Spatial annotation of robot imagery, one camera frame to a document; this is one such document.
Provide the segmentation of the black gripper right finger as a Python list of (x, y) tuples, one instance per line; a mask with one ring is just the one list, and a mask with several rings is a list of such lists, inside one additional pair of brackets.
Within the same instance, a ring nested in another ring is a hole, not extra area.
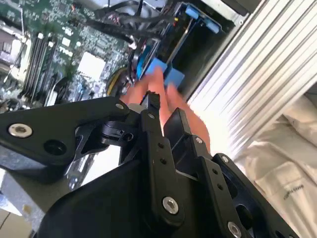
[(225, 154), (211, 156), (205, 142), (193, 135), (185, 112), (175, 109), (164, 126), (176, 169), (202, 185), (206, 211), (200, 221), (213, 238), (296, 238), (297, 234)]

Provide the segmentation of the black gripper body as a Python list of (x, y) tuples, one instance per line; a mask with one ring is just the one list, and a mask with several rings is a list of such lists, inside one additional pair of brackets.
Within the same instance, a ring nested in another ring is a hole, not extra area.
[(44, 216), (40, 238), (217, 238), (219, 228), (203, 186), (177, 174), (185, 220), (153, 227), (145, 216), (141, 165), (129, 162), (59, 199)]

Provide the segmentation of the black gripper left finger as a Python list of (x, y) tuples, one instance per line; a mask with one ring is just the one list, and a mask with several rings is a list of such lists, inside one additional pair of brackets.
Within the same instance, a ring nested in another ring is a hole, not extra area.
[(65, 195), (127, 165), (141, 165), (145, 216), (153, 227), (185, 220), (160, 98), (147, 92), (140, 111), (115, 97), (1, 114), (1, 194), (38, 230)]

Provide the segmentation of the bare person hand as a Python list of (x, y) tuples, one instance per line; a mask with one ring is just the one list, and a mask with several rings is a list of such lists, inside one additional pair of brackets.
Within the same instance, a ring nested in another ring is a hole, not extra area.
[(125, 104), (140, 104), (147, 91), (155, 92), (160, 97), (159, 119), (161, 127), (176, 108), (182, 109), (187, 117), (190, 131), (199, 136), (206, 144), (207, 150), (210, 150), (210, 136), (204, 122), (192, 111), (186, 101), (183, 100), (177, 88), (170, 83), (164, 87), (163, 72), (161, 68), (156, 67), (152, 74), (147, 74), (141, 81), (130, 87), (127, 93), (120, 97)]

